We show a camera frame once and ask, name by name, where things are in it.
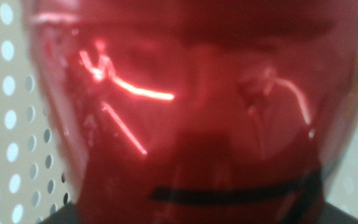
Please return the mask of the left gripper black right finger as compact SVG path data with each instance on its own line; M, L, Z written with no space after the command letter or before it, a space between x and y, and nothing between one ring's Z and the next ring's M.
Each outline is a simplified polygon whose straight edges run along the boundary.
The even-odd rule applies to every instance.
M321 212L321 224L358 224L358 218L326 202Z

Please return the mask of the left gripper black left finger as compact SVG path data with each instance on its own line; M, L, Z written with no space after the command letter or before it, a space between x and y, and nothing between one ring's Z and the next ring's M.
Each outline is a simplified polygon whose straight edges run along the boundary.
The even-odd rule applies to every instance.
M41 221L40 224L80 224L80 219L75 205L67 203L44 221Z

